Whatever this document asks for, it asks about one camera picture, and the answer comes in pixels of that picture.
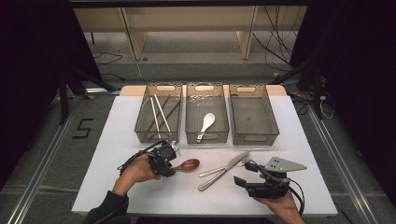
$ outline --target chopstick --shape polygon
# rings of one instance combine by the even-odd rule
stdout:
[[[175,106],[172,108],[171,112],[169,112],[169,114],[166,115],[166,118],[167,118],[167,119],[168,119],[169,116],[171,116],[171,114],[175,111],[175,109],[177,108],[177,106],[180,105],[180,102],[181,102],[181,100],[179,100],[179,101],[177,102],[177,104],[175,104]],[[163,126],[163,124],[164,124],[164,121],[161,122],[161,124],[159,125],[160,129],[161,129],[161,127]]]
[[[161,140],[160,128],[158,127],[157,116],[155,116],[154,103],[152,102],[152,97],[150,97],[149,99],[150,99],[150,101],[151,101],[152,115],[154,115],[155,125],[157,126],[158,137],[159,137],[160,140]]]
[[[168,122],[166,121],[166,117],[165,117],[165,115],[163,114],[163,109],[161,108],[160,101],[158,101],[157,94],[154,94],[154,97],[155,97],[155,100],[157,101],[158,107],[160,108],[160,112],[161,112],[161,114],[163,115],[163,121],[165,121],[166,128],[168,129],[168,132],[171,132],[171,129],[169,128]]]
[[[165,105],[166,105],[166,103],[168,103],[168,100],[169,100],[170,97],[171,97],[171,95],[169,94],[168,97],[166,98],[165,102],[163,102],[162,108],[165,108]],[[160,113],[161,113],[161,112],[158,111],[158,113],[155,115],[156,118],[160,115]],[[153,121],[150,123],[150,125],[148,126],[147,132],[149,132],[149,130],[151,129],[152,125],[154,125],[154,123],[155,123],[155,120],[153,120]]]

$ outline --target plastic container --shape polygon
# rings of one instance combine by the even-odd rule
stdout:
[[[279,129],[265,85],[230,85],[230,99],[233,144],[271,146]]]
[[[158,107],[155,95],[160,102],[166,122]],[[147,85],[136,125],[134,126],[134,131],[141,143],[155,143],[159,140],[176,141],[178,143],[182,95],[181,83],[149,83]],[[154,119],[153,106],[150,99],[152,99],[154,105],[157,122]],[[158,123],[159,132],[157,131],[156,123]]]
[[[204,116],[215,115],[215,122],[205,131],[200,143],[198,134]],[[230,126],[222,83],[188,83],[186,97],[186,135],[188,144],[226,143]]]

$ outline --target white tabletop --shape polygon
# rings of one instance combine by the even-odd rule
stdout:
[[[258,173],[244,167],[234,167],[205,191],[198,186],[213,175],[200,178],[198,174],[223,166],[242,150],[252,150],[252,159],[266,164],[271,157],[298,162],[307,170],[289,172],[288,177],[303,188],[305,216],[335,216],[337,211],[324,183],[318,165],[308,145],[304,130],[289,96],[270,96],[279,136],[270,147],[235,147],[231,133],[226,144],[189,146],[184,132],[185,113],[182,114],[180,143],[182,156],[171,161],[174,166],[187,159],[199,159],[201,164],[192,173],[176,173],[160,180],[150,180],[133,186],[128,192],[128,213],[136,216],[161,217],[260,217],[273,213],[265,205],[248,197],[248,193],[233,182],[236,175],[247,182],[262,182]],[[149,144],[141,144],[134,132],[142,96],[118,96],[109,113],[102,136],[92,157],[80,191],[72,208],[87,213],[101,204],[120,172],[117,167]],[[290,186],[300,193],[298,187]]]

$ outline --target silver utensil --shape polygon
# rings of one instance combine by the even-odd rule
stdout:
[[[244,158],[242,158],[235,166],[236,166],[236,167],[241,167],[241,166],[245,165],[245,163],[246,163],[247,161],[250,161],[250,160],[251,160],[250,154],[247,154],[247,155],[246,155]],[[210,171],[206,171],[206,172],[200,173],[198,176],[199,176],[199,177],[204,177],[204,176],[207,176],[207,175],[212,175],[212,174],[214,174],[214,173],[216,173],[216,172],[218,172],[218,171],[223,170],[224,168],[225,168],[225,166],[221,166],[221,167],[219,167],[219,168],[216,168],[216,169],[213,169],[213,170],[210,170]]]
[[[204,116],[204,123],[202,125],[202,130],[200,133],[198,133],[197,136],[197,143],[201,143],[202,137],[205,134],[206,129],[208,129],[212,124],[215,122],[215,115],[212,113],[207,113]]]
[[[215,177],[211,178],[209,181],[207,181],[204,184],[200,185],[198,187],[198,190],[203,191],[203,190],[209,188],[209,186],[211,186],[213,183],[215,183],[215,181],[218,180],[222,175],[224,175],[224,173],[226,173],[231,168],[233,168],[242,158],[246,157],[246,155],[248,153],[249,153],[249,151],[246,151],[246,152],[243,152],[243,153],[239,154],[238,156],[234,157],[232,160],[230,160],[227,163],[227,165],[224,167],[224,169],[222,169],[220,171],[220,173],[215,175]]]

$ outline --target gray floor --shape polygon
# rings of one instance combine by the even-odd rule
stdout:
[[[265,43],[269,36],[265,32],[256,35]],[[291,34],[287,41],[288,46],[292,48],[294,34]],[[277,48],[277,44],[273,42],[270,46],[272,49]],[[150,80],[222,81],[226,84],[267,83],[274,80],[274,72],[277,72],[271,66],[289,69],[280,60],[272,58],[271,54],[265,54],[265,50],[256,40],[253,40],[249,59],[242,60],[234,33],[227,32],[150,34],[142,60],[137,63],[131,61],[123,34],[95,34],[95,45],[91,44],[91,48],[95,56],[103,52],[122,55],[122,58],[114,63],[98,64],[101,73],[111,73],[124,78],[121,80],[112,75],[103,75],[105,82],[116,87],[144,84]],[[96,60],[98,63],[106,63],[118,57],[103,55]],[[298,77],[284,83],[287,91],[296,91],[296,80]],[[85,85],[87,88],[97,88],[90,82],[86,82]],[[7,223],[16,211],[14,209],[21,207],[22,211],[26,212],[21,216],[21,223],[82,222],[84,217],[73,214],[70,210],[116,95],[116,92],[102,92],[90,93],[91,98],[73,98],[70,94],[72,113],[63,126],[59,125],[60,102],[54,99],[31,149],[25,152],[0,193],[0,223]],[[339,215],[329,218],[304,217],[305,222],[349,223],[349,218],[352,223],[396,223],[395,208],[378,186],[364,159],[355,153],[356,147],[342,121],[334,116],[332,119],[317,122],[308,107],[298,102],[295,103],[295,107],[296,111],[302,113],[299,116],[300,121],[329,192],[334,202],[345,212],[343,215],[340,210]],[[91,119],[84,122],[84,125],[92,129],[89,137],[73,138],[85,134],[77,130],[82,119]],[[327,130],[325,134],[318,131],[323,129]],[[60,133],[60,141],[53,142],[53,138]],[[330,145],[329,141],[323,140],[329,137],[332,139]],[[339,152],[339,158],[334,157],[334,151]],[[41,163],[43,158],[48,159],[47,166]],[[350,175],[345,175],[343,170],[339,170],[339,161],[345,162],[346,166],[341,167],[344,171],[349,171]],[[47,169],[40,174],[36,172],[40,167]],[[22,198],[26,198],[26,190],[35,182],[38,183],[35,194],[30,200],[21,201]],[[348,185],[350,183],[356,184],[357,187],[351,188]],[[367,202],[369,212],[367,209],[359,208],[361,199]],[[276,217],[270,219],[275,223],[281,223]]]

